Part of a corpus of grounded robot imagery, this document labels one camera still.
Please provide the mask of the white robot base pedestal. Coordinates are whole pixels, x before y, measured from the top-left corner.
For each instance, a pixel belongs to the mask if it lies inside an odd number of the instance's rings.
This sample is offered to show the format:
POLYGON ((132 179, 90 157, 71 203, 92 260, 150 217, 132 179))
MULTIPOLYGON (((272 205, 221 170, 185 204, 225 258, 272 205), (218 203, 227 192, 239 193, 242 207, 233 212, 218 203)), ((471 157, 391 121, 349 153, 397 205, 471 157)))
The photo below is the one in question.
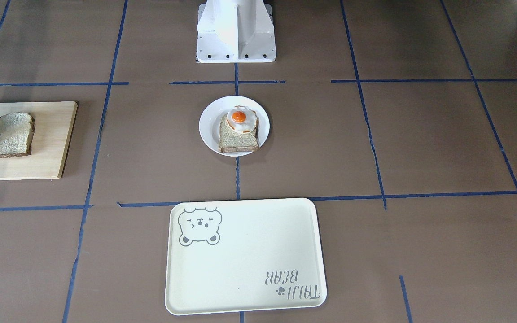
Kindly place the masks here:
POLYGON ((208 0, 198 8, 199 63, 270 63, 277 56, 272 7, 262 0, 208 0))

